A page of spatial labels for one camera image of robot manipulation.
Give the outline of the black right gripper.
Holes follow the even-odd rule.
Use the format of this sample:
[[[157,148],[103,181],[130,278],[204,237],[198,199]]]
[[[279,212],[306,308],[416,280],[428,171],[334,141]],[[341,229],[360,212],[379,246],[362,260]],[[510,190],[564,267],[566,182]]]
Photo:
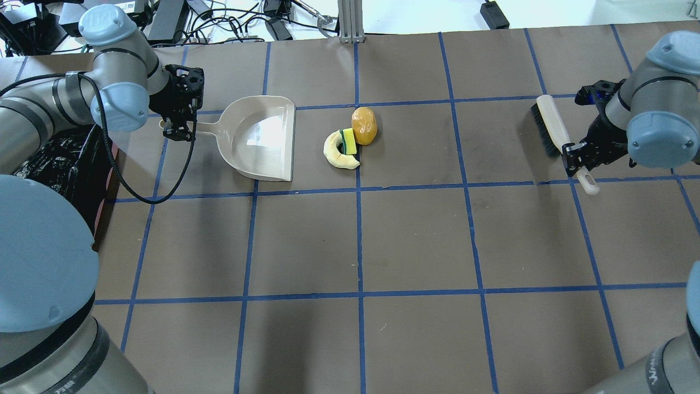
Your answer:
[[[595,105],[597,117],[588,127],[586,137],[580,142],[562,145],[562,158],[567,160],[567,176],[575,175],[585,168],[590,171],[600,165],[609,165],[628,154],[627,132],[613,125],[605,112],[607,104],[614,100],[625,79],[617,83],[599,80],[582,86],[575,97],[580,106]]]

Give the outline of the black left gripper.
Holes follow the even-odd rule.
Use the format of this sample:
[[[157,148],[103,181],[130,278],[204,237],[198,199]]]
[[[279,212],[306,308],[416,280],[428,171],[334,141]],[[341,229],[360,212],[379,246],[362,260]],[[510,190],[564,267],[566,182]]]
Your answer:
[[[165,85],[149,97],[149,109],[161,115],[163,136],[170,140],[195,142],[197,112],[203,106],[205,71],[199,67],[169,64],[161,67]]]

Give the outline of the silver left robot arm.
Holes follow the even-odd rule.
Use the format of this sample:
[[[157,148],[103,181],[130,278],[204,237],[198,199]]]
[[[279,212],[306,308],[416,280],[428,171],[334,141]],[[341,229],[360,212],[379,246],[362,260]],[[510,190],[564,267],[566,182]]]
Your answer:
[[[159,114],[163,135],[195,142],[200,68],[164,65],[112,3],[78,30],[90,71],[45,74],[2,90],[2,392],[153,393],[93,316],[97,217],[108,179],[124,180],[108,133]]]

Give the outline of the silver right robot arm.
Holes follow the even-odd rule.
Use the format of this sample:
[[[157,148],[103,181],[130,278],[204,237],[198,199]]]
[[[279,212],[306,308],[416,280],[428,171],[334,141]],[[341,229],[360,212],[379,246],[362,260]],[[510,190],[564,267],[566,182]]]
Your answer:
[[[676,168],[698,161],[698,33],[667,33],[613,89],[585,86],[579,105],[598,116],[577,144],[560,145],[569,175],[628,154],[634,164]],[[589,393],[698,392],[698,263],[686,283],[686,332],[588,389]]]

